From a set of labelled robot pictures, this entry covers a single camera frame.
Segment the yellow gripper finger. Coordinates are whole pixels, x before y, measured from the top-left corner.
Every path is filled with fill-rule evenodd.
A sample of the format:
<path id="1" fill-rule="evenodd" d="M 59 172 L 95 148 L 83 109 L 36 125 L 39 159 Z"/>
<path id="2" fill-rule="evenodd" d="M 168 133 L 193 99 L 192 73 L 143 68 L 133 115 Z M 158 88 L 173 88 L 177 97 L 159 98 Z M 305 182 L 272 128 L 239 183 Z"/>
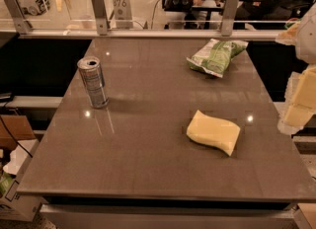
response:
<path id="1" fill-rule="evenodd" d="M 283 134 L 295 134 L 316 114 L 316 65 L 292 72 L 284 96 L 277 128 Z"/>
<path id="2" fill-rule="evenodd" d="M 299 25 L 299 22 L 291 24 L 287 29 L 277 35 L 276 42 L 284 45 L 295 45 Z"/>

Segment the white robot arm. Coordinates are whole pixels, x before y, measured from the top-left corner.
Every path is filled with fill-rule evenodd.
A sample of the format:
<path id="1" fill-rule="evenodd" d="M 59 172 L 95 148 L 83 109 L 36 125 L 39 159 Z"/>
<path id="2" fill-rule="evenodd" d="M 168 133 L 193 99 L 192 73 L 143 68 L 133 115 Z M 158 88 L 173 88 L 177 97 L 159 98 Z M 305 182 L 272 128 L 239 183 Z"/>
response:
<path id="1" fill-rule="evenodd" d="M 308 64 L 301 74 L 292 72 L 285 89 L 285 103 L 279 113 L 278 130 L 297 133 L 316 114 L 316 5 L 300 20 L 279 33 L 276 42 L 293 45 L 296 57 Z"/>

